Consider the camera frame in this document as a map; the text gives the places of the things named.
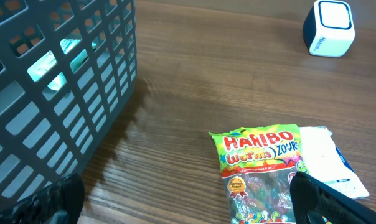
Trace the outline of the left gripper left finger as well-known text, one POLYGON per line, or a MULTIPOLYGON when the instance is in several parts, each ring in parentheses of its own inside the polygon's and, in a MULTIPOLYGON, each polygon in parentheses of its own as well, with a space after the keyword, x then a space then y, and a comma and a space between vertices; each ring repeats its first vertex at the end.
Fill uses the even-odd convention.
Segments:
POLYGON ((76 224, 85 199, 79 174, 70 174, 0 212, 0 224, 76 224))

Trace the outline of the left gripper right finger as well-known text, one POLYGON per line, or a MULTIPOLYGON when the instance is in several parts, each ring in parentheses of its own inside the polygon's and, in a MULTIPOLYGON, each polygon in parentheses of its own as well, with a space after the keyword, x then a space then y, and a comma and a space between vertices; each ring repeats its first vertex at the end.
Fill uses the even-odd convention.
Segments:
POLYGON ((376 224, 376 212, 314 177, 297 172, 290 183, 297 224, 376 224))

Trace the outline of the white paper pouch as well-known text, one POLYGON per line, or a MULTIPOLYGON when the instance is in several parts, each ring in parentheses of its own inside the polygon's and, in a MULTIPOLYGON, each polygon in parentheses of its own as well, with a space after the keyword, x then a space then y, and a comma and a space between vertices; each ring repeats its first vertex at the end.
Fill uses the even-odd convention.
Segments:
POLYGON ((307 126, 299 130, 301 155, 309 175, 352 199, 370 195, 336 146, 327 127, 307 126))

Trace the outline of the Haribo gummy candy bag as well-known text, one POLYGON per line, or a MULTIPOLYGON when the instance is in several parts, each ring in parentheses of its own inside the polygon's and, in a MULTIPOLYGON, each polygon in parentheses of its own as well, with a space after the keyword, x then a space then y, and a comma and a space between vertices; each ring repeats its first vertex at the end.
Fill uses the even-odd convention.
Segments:
POLYGON ((290 183, 307 172, 295 124, 211 134, 228 199, 230 223, 295 223, 290 183))

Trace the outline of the teal white tissue packet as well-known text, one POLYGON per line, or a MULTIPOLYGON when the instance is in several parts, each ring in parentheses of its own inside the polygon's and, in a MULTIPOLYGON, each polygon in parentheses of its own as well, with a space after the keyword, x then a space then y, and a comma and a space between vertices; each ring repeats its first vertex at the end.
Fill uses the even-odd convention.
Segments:
MULTIPOLYGON (((61 49, 65 54, 69 53, 78 43, 80 40, 78 39, 62 39, 60 41, 61 49)), ((82 50, 71 62, 70 68, 72 72, 76 72, 79 67, 83 64, 83 62, 88 58, 88 54, 86 50, 82 50)), ((43 55, 38 61, 33 63, 28 69, 27 72, 31 79, 34 82, 40 80, 53 66, 57 64, 57 60, 52 53, 52 51, 48 51, 45 55, 43 55)), ((47 87, 50 90, 58 91, 66 84, 66 78, 62 72, 60 72, 48 85, 47 87)))

